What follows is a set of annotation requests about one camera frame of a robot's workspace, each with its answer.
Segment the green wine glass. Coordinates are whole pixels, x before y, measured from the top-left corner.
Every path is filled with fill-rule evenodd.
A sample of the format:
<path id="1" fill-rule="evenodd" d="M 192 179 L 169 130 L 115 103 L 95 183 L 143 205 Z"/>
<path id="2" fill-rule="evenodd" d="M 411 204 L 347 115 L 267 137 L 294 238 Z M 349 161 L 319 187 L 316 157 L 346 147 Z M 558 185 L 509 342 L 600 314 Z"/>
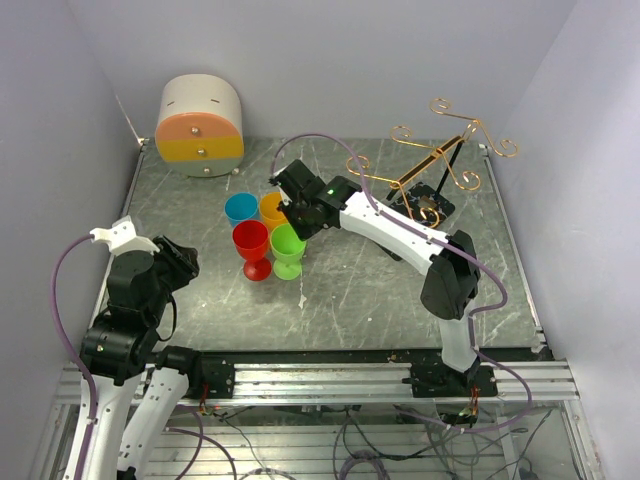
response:
<path id="1" fill-rule="evenodd" d="M 301 260 L 306 242 L 301 240 L 290 224 L 277 226 L 270 236 L 271 251 L 275 257 L 273 271 L 285 281 L 296 279 L 302 273 Z"/>

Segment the orange wine glass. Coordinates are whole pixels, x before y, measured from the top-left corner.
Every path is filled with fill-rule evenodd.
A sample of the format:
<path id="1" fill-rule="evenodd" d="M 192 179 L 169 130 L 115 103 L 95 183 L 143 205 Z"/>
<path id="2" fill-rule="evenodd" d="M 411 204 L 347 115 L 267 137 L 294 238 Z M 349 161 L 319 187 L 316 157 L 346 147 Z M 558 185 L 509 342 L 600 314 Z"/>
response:
<path id="1" fill-rule="evenodd" d="M 281 200 L 281 193 L 276 191 L 267 193 L 259 202 L 261 221 L 269 231 L 288 223 L 284 213 L 278 209 Z"/>

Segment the red wine glass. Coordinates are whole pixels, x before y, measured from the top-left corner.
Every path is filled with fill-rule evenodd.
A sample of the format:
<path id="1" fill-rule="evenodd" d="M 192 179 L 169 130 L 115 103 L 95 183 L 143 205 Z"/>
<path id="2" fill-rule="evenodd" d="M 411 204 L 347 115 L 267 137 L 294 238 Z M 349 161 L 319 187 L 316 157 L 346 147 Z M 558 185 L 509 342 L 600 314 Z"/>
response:
<path id="1" fill-rule="evenodd" d="M 258 220 L 245 220 L 234 227 L 232 240 L 238 254 L 244 259 L 243 272 L 247 279 L 260 282 L 272 271 L 269 251 L 269 230 Z"/>

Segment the blue wine glass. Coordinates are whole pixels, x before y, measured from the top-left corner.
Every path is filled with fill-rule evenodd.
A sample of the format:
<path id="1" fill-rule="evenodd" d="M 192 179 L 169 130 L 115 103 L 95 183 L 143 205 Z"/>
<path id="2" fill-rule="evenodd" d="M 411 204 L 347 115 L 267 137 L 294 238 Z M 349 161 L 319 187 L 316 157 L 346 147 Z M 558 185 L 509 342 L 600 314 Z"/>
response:
<path id="1" fill-rule="evenodd" d="M 232 228 L 247 220 L 259 220 L 258 199 L 248 192 L 236 193 L 227 199 L 224 213 Z"/>

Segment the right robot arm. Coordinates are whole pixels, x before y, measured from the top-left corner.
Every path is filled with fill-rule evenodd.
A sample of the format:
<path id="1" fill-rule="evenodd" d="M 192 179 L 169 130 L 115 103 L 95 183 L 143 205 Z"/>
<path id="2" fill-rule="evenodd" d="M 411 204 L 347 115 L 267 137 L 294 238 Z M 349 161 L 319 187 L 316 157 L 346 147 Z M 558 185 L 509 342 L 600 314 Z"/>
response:
<path id="1" fill-rule="evenodd" d="M 455 396 L 471 389 L 478 357 L 465 315 L 475 305 L 480 272 L 471 261 L 470 236 L 460 230 L 448 236 L 370 202 L 361 186 L 343 176 L 326 183 L 313 174 L 297 179 L 281 172 L 270 183 L 281 190 L 279 209 L 300 239 L 341 228 L 393 252 L 424 276 L 421 303 L 439 319 L 442 387 Z"/>

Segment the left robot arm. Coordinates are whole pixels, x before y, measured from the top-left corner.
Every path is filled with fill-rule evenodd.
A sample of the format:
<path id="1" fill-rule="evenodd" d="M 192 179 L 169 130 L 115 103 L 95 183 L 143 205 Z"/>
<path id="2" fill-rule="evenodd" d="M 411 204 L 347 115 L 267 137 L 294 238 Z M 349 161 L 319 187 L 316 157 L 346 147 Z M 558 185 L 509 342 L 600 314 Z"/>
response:
<path id="1" fill-rule="evenodd" d="M 182 397 L 203 387 L 197 353 L 171 348 L 141 404 L 130 407 L 174 292 L 199 274 L 197 251 L 164 236 L 116 238 L 97 229 L 113 261 L 106 279 L 107 307 L 73 358 L 82 372 L 79 424 L 65 471 L 68 479 L 141 479 L 170 414 Z"/>

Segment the gold wine glass rack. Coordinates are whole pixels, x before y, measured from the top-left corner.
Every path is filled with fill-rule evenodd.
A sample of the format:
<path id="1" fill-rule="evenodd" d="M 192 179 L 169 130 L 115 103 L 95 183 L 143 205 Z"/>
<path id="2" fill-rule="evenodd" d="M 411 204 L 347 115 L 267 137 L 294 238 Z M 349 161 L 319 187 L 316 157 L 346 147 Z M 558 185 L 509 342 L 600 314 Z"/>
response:
<path id="1" fill-rule="evenodd" d="M 450 127 L 445 135 L 420 136 L 407 123 L 391 126 L 379 151 L 355 143 L 365 177 L 385 205 L 449 234 L 466 230 L 495 266 L 517 258 L 491 159 L 514 160 L 521 146 L 491 134 L 487 122 L 435 98 L 428 110 Z"/>

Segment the round three-drawer cabinet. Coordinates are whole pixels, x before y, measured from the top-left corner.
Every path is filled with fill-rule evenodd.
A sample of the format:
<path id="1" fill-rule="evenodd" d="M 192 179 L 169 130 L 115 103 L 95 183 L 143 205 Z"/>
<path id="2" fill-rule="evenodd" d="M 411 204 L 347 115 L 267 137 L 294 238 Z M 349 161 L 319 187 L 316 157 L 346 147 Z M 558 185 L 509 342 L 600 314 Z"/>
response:
<path id="1" fill-rule="evenodd" d="M 241 102 L 224 79 L 186 74 L 164 87 L 155 129 L 162 160 L 191 177 L 231 173 L 244 157 Z"/>

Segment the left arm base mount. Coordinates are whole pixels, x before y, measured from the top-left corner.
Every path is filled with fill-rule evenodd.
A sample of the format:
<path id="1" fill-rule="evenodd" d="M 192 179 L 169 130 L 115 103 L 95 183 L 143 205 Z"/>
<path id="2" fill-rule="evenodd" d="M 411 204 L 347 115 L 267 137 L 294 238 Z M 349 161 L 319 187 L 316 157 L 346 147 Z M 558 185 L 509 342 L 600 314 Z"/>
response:
<path id="1" fill-rule="evenodd" d="M 167 346 L 155 355 L 157 369 L 168 367 L 188 378 L 185 398 L 231 399 L 235 368 L 221 356 L 187 347 Z"/>

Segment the aluminium rail frame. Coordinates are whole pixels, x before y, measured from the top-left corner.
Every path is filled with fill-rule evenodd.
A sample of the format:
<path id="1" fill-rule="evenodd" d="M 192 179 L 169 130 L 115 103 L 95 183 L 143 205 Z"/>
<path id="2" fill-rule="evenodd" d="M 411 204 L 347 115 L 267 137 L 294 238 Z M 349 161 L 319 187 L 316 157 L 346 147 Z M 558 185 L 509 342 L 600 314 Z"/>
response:
<path id="1" fill-rule="evenodd" d="M 417 393 L 411 385 L 410 363 L 302 363 L 248 364 L 223 361 L 213 370 L 222 376 L 221 387 L 208 396 L 213 406 L 302 406 L 364 405 L 376 403 L 426 404 L 465 403 L 470 388 L 457 393 Z M 81 402 L 81 373 L 64 368 L 51 410 L 49 424 L 43 434 L 40 452 L 31 473 L 34 479 L 52 479 L 60 468 L 55 463 L 58 445 L 62 444 L 65 422 L 70 408 Z M 595 448 L 588 438 L 580 412 L 578 390 L 565 361 L 506 362 L 497 367 L 488 362 L 480 365 L 475 376 L 481 397 L 495 402 L 560 402 L 568 408 L 567 423 L 583 467 L 583 478 L 601 479 L 603 473 Z M 197 399 L 186 396 L 189 382 L 181 373 L 147 365 L 145 371 L 123 387 L 111 387 L 98 381 L 98 393 L 107 400 L 102 413 L 125 413 L 138 403 L 158 402 L 168 409 L 176 406 L 197 407 Z"/>

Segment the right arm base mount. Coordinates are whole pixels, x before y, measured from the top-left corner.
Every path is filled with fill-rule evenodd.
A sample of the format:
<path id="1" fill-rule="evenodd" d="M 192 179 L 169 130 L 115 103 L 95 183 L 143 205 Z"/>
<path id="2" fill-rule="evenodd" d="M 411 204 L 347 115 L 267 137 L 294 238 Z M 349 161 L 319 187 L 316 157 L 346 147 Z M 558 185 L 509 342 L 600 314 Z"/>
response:
<path id="1" fill-rule="evenodd" d="M 411 387 L 414 398 L 471 397 L 473 392 L 479 397 L 498 395 L 494 370 L 479 363 L 464 373 L 442 363 L 413 364 L 402 383 Z"/>

